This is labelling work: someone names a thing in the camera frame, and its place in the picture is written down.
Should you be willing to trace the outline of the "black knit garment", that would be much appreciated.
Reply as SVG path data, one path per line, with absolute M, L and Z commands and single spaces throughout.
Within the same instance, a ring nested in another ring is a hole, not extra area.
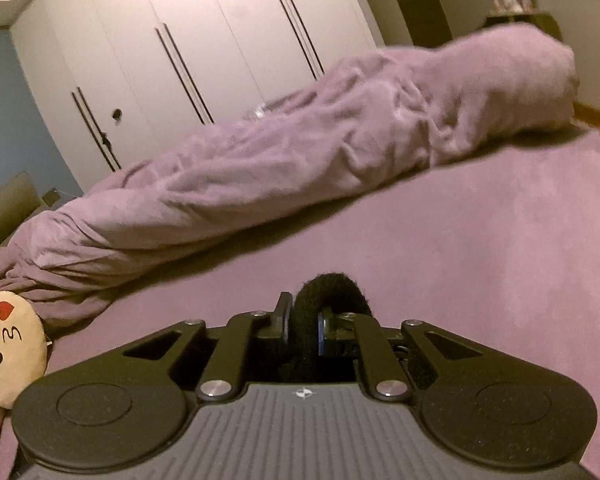
M 358 284 L 343 273 L 318 274 L 292 300 L 288 349 L 297 359 L 318 356 L 324 342 L 324 321 L 346 313 L 372 314 Z

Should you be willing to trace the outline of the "purple fleece bed cover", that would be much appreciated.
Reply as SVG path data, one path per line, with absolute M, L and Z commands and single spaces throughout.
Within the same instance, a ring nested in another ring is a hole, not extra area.
M 50 332 L 61 368 L 178 322 L 265 309 L 347 274 L 381 322 L 420 318 L 559 370 L 600 416 L 600 132 L 529 133 L 370 194 L 241 230 Z M 600 476 L 600 421 L 585 454 Z

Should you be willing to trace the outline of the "rolled purple duvet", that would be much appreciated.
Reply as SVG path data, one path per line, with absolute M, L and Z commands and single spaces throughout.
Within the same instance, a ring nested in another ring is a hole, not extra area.
M 573 50 L 527 23 L 344 58 L 262 112 L 204 127 L 24 222 L 0 247 L 0 292 L 61 332 L 241 230 L 566 126 L 578 87 Z

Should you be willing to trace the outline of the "grey padded headboard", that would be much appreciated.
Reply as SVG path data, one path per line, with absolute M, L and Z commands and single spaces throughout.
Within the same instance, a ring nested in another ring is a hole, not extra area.
M 21 171 L 0 188 L 0 247 L 27 220 L 57 205 L 60 193 L 51 188 L 43 196 L 33 185 L 30 174 Z

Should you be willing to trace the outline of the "white wardrobe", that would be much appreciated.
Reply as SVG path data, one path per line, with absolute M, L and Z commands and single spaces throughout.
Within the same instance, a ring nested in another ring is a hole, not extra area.
M 382 43 L 366 0 L 0 0 L 81 188 Z

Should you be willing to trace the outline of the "bedside table with vase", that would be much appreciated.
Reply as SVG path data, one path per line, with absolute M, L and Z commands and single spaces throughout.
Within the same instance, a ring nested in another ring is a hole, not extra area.
M 481 27 L 526 23 L 541 29 L 554 39 L 562 41 L 562 32 L 555 19 L 541 10 L 535 0 L 492 0 L 492 10 Z

